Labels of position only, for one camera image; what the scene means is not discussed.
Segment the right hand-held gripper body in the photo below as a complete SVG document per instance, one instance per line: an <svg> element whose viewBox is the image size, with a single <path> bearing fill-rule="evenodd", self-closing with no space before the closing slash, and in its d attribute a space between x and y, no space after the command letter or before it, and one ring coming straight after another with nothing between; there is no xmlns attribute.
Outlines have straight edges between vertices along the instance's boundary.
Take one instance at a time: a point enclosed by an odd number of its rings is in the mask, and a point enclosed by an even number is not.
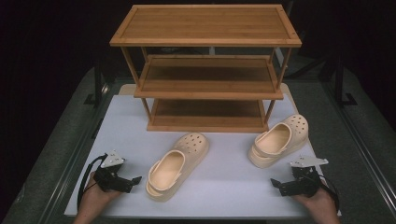
<svg viewBox="0 0 396 224"><path fill-rule="evenodd" d="M291 195L303 194L312 197L321 185L316 166L328 163L326 159L311 156L299 156L295 161L291 161L290 167L295 178L291 187Z"/></svg>

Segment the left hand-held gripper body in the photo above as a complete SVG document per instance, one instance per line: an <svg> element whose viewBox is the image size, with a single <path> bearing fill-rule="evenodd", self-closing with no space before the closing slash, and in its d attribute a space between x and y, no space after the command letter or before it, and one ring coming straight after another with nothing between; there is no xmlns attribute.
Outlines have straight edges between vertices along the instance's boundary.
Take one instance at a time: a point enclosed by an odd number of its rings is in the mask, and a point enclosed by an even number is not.
<svg viewBox="0 0 396 224"><path fill-rule="evenodd" d="M107 152L106 157L96 169L93 177L101 190L124 192L126 186L133 186L131 180L118 176L118 170L123 164L124 158L116 150Z"/></svg>

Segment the cream clog shoe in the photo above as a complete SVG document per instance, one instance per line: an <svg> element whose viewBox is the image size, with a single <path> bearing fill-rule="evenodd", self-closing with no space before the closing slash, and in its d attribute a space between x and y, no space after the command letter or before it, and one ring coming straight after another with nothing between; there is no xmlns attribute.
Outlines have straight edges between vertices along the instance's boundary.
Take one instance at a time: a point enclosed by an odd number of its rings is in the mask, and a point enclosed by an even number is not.
<svg viewBox="0 0 396 224"><path fill-rule="evenodd" d="M308 140L309 125L300 114L287 117L269 131L259 134L248 158L259 168L267 168L290 153L301 149Z"/></svg>
<svg viewBox="0 0 396 224"><path fill-rule="evenodd" d="M206 156L209 142L201 133L186 133L148 172L146 192L157 202L166 202L178 191Z"/></svg>

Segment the three-tier wooden shoe rack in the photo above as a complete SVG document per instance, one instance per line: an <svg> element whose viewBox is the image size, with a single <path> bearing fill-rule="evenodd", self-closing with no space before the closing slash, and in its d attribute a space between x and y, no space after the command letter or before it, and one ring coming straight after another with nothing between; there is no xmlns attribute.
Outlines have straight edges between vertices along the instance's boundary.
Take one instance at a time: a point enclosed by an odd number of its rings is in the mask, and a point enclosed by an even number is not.
<svg viewBox="0 0 396 224"><path fill-rule="evenodd" d="M110 40L131 63L139 47L293 50L302 42L281 5L135 5ZM272 54L150 54L131 72L148 130L262 133L284 69Z"/></svg>

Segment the person's left hand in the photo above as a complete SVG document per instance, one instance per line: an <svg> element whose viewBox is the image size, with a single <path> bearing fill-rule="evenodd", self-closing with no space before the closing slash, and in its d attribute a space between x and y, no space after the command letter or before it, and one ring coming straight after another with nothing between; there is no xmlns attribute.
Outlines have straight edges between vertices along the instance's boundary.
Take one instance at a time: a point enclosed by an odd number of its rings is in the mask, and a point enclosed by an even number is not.
<svg viewBox="0 0 396 224"><path fill-rule="evenodd" d="M95 172L90 173L90 180L83 191L78 213L83 217L97 217L121 192L111 190L103 191L94 180Z"/></svg>

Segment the person's right hand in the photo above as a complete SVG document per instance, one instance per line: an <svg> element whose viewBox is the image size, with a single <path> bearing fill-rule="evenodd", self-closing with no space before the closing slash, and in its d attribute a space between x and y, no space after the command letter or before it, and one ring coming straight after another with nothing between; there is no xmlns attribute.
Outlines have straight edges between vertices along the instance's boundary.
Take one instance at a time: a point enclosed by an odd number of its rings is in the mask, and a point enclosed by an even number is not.
<svg viewBox="0 0 396 224"><path fill-rule="evenodd" d="M301 203L314 218L327 219L330 215L337 216L335 203L331 195L325 189L319 188L311 197L295 195L292 196L292 199Z"/></svg>

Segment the black metal stand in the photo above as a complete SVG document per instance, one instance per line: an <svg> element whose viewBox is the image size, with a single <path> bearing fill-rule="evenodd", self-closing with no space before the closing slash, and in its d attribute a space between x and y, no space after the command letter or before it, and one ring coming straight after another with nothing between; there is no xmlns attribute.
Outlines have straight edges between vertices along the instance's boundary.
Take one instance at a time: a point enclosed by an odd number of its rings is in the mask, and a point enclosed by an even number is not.
<svg viewBox="0 0 396 224"><path fill-rule="evenodd" d="M96 108L101 104L107 88L106 63L104 59L97 61L93 68L93 86L94 92L86 97L84 104L92 105Z"/></svg>
<svg viewBox="0 0 396 224"><path fill-rule="evenodd" d="M342 58L335 56L335 79L334 79L334 97L337 104L341 107L345 105L357 105L355 98L351 93L343 93L344 83L344 66Z"/></svg>

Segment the metal frame rail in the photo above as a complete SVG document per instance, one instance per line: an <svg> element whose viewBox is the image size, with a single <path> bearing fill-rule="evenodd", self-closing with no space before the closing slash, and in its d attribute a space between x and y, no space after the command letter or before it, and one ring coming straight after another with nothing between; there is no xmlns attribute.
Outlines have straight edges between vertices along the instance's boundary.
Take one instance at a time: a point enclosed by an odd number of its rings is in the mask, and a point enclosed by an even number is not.
<svg viewBox="0 0 396 224"><path fill-rule="evenodd" d="M67 205L76 203L73 194L91 151L115 89L105 85L101 99L93 99L93 89L78 86L61 115L37 164L40 177L51 184L43 188L46 201L37 224L56 224L69 217L64 215Z"/></svg>
<svg viewBox="0 0 396 224"><path fill-rule="evenodd" d="M375 159L369 151L369 148L363 141L358 129L354 125L350 116L345 111L345 107L340 103L336 102L330 84L322 83L322 88L325 90L331 104L335 107L336 112L341 118L341 121L343 121L344 125L346 126L352 140L355 142L355 145L358 148L358 152L362 157L363 163L365 164L368 172L370 173L370 176L374 180L375 185L381 193L383 200L386 202L392 213L396 216L396 192L393 190L393 187L390 185L390 183L378 167Z"/></svg>

